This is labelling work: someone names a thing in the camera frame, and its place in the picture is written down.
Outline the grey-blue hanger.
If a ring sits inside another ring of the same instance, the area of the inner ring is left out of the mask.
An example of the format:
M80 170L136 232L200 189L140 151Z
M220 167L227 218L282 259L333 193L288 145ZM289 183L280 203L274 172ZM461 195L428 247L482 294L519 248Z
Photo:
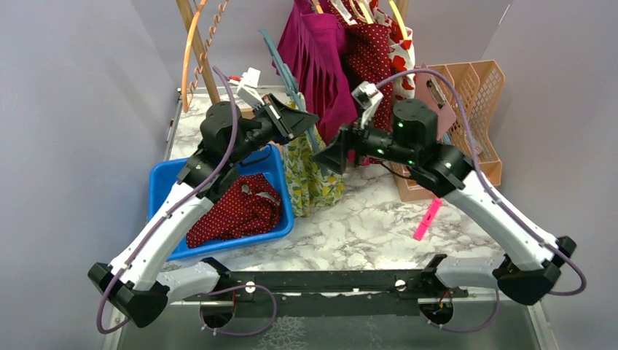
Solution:
M300 91L300 86L297 79L292 74L292 70L289 66L283 61L283 58L277 48L277 45L274 43L273 38L268 33L265 28L259 29L260 34L266 44L267 50L270 54L272 62L274 64L275 70L277 71L279 77L283 80L284 89L286 95L294 102L294 109L298 109L302 112L310 113L307 110L306 102L304 100L304 95ZM318 131L317 131L317 123L308 131L302 133L296 139L290 141L285 145L285 148L288 151L292 150L292 143L297 142L298 144L305 145L308 147L309 155L308 160L312 163L315 163L313 160L313 156L321 151L321 145L318 142Z

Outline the lemon print skirt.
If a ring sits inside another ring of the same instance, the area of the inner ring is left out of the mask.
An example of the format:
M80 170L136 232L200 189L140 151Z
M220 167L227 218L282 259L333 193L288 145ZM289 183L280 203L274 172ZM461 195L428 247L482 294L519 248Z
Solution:
M343 196L343 177L313 161L314 154L325 148L316 126L281 147L286 185L296 217L307 217L316 209L333 206Z

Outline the magenta pleated skirt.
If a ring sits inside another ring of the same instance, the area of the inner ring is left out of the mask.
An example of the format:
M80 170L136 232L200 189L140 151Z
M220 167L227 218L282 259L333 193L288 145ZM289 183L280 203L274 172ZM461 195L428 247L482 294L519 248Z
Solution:
M278 52L297 80L306 109L320 117L317 130L327 144L357 112L341 57L350 49L339 20L316 13L309 1L295 1Z

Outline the dark red polka-dot skirt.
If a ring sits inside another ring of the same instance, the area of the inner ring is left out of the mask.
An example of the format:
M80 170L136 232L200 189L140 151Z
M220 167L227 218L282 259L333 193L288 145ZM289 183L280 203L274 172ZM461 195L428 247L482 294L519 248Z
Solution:
M281 197L264 174L237 179L186 235L189 249L270 232L283 213Z

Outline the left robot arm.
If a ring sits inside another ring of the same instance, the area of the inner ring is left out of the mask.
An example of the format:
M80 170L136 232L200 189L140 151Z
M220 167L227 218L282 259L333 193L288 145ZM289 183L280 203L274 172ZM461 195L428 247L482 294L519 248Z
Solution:
M223 298L229 280L208 262L175 276L162 276L163 263L189 229L239 178L238 164L270 142L287 144L313 129L316 114L293 109L274 95L263 97L246 119L234 101L210 106L200 124L201 142L186 159L168 197L146 226L111 262L96 262L87 277L102 295L139 328L153 323L170 303L197 287L211 299Z

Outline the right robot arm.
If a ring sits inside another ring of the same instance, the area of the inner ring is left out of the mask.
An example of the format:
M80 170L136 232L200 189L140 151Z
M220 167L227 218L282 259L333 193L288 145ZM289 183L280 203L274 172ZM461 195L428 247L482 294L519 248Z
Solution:
M395 103L393 130L359 122L343 126L314 160L342 174L349 154L406 166L411 180L473 219L504 250L491 258L437 255L424 269L421 289L437 297L447 289L482 287L532 306L552 292L575 242L558 238L525 218L459 148L437 139L437 114L418 99Z

